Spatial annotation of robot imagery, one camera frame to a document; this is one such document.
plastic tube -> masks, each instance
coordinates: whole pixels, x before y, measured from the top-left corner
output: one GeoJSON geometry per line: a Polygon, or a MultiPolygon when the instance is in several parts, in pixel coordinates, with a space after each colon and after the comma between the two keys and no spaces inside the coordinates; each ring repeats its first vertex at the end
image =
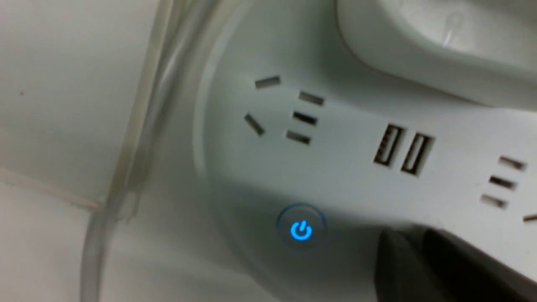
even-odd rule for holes
{"type": "Polygon", "coordinates": [[[177,82],[185,58],[191,45],[200,33],[203,24],[212,12],[218,0],[194,1],[185,19],[181,22],[176,35],[169,43],[170,47],[164,54],[160,65],[155,88],[149,102],[146,119],[142,128],[133,166],[124,187],[112,193],[105,207],[91,215],[82,251],[80,275],[80,302],[99,302],[100,286],[106,256],[109,251],[117,218],[125,199],[130,192],[140,198],[141,179],[146,168],[147,157],[153,142],[155,124],[161,116],[166,104],[170,101],[170,92],[177,82]]]}

